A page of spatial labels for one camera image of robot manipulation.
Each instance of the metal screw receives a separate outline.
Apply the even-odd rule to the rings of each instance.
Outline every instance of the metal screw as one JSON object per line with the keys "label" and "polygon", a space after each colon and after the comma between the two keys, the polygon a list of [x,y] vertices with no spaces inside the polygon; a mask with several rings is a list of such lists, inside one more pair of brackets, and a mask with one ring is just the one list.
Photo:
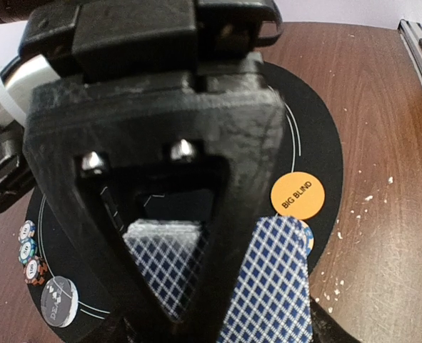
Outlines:
{"label": "metal screw", "polygon": [[107,170],[107,164],[104,159],[96,152],[89,152],[82,157],[81,169],[83,172],[93,175],[101,175]]}
{"label": "metal screw", "polygon": [[179,161],[182,159],[191,160],[198,154],[195,146],[185,139],[173,145],[171,148],[171,160]]}

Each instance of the wooden table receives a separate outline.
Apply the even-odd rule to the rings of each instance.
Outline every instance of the wooden table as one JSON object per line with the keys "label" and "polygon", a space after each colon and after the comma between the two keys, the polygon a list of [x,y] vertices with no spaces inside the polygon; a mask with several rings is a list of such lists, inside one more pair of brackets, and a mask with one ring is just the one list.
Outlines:
{"label": "wooden table", "polygon": [[[286,24],[263,55],[318,92],[341,135],[343,201],[311,294],[363,342],[422,342],[422,88],[398,32]],[[28,199],[0,215],[0,342],[59,342],[17,262]]]}

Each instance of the round mat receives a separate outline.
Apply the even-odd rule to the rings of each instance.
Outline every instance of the round mat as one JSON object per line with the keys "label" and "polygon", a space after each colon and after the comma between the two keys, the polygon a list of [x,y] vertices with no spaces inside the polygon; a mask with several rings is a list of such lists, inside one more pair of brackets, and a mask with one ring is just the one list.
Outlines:
{"label": "round mat", "polygon": [[[289,172],[307,172],[320,180],[325,189],[325,203],[321,211],[307,219],[314,236],[314,247],[308,256],[311,272],[322,255],[333,229],[341,203],[343,186],[343,158],[339,135],[333,119],[318,94],[300,78],[289,71],[265,64],[268,84],[281,93],[286,102],[286,139],[281,147],[281,157],[275,170],[276,179]],[[196,202],[211,202],[209,194],[182,194],[178,199],[159,194],[149,197],[146,212],[153,218],[167,217],[174,203],[175,211],[188,211]],[[263,203],[260,217],[272,216],[275,211],[269,197]],[[203,214],[197,209],[191,216]],[[26,219],[37,225],[36,240],[39,255],[43,257],[53,275],[73,281],[79,293],[79,310],[75,320],[65,328],[51,327],[65,342],[77,342],[98,327],[114,304],[107,291],[80,258],[55,219],[45,197],[36,189],[30,201]],[[41,308],[43,287],[29,285],[31,297]]]}

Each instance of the poker chip stack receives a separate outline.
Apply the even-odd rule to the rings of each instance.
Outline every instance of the poker chip stack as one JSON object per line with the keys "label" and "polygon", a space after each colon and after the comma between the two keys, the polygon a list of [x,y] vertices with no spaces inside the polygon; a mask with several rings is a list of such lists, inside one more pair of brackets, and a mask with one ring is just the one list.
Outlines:
{"label": "poker chip stack", "polygon": [[25,282],[33,286],[43,284],[49,270],[47,263],[36,255],[38,244],[34,240],[35,235],[36,225],[31,220],[27,220],[19,232],[19,262],[24,266]]}

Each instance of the white background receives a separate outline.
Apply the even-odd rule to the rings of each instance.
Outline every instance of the white background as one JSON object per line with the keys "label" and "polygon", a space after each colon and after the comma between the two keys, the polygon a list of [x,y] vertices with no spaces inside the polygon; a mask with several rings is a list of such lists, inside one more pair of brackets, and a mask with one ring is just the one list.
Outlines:
{"label": "white background", "polygon": [[284,21],[322,21],[396,29],[422,23],[422,0],[276,0]]}
{"label": "white background", "polygon": [[[284,21],[321,21],[396,29],[422,23],[422,0],[277,0]],[[24,23],[0,25],[0,67],[16,54]]]}

